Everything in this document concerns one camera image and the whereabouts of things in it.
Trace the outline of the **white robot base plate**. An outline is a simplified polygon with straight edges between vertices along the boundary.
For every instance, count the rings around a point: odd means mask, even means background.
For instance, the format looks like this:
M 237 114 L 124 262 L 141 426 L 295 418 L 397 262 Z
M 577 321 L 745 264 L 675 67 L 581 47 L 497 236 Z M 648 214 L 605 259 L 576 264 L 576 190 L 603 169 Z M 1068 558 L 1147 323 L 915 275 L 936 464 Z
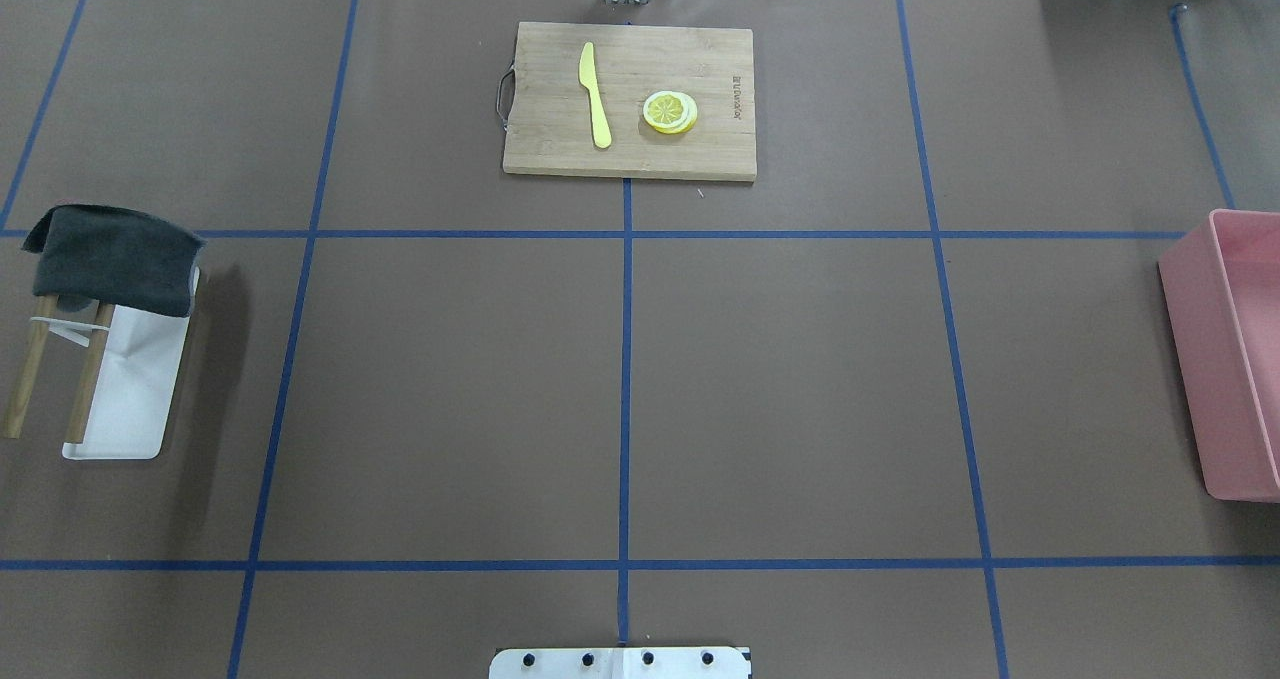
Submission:
M 508 648 L 489 678 L 751 678 L 750 651 L 731 646 Z

